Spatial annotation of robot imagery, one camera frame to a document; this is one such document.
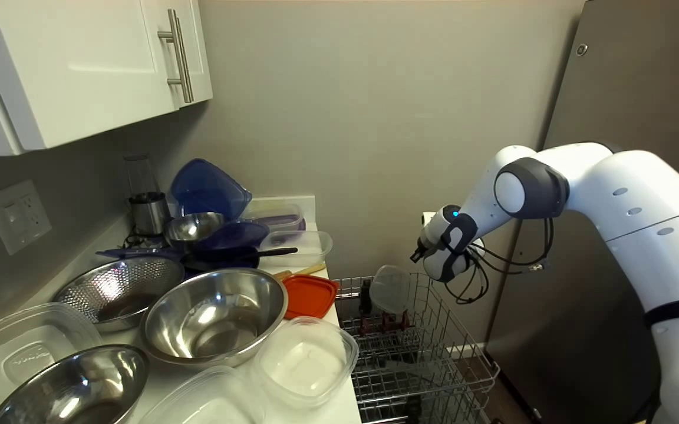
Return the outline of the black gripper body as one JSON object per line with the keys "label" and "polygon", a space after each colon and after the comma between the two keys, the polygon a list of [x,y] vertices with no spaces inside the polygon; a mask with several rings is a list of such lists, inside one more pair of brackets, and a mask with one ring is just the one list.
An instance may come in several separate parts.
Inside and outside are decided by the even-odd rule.
{"label": "black gripper body", "polygon": [[435,242],[427,232],[418,236],[416,250],[410,255],[410,262],[418,264],[419,258],[430,257],[435,252]]}

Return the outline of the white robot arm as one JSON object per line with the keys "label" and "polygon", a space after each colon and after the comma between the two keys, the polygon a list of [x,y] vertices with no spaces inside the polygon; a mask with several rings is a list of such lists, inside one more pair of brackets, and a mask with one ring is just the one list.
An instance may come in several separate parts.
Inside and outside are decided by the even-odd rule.
{"label": "white robot arm", "polygon": [[679,424],[679,172],[651,150],[597,140],[548,150],[504,146],[460,204],[419,230],[412,258],[438,282],[465,274],[479,237],[509,219],[577,211],[633,282],[661,363],[661,404],[651,424]]}

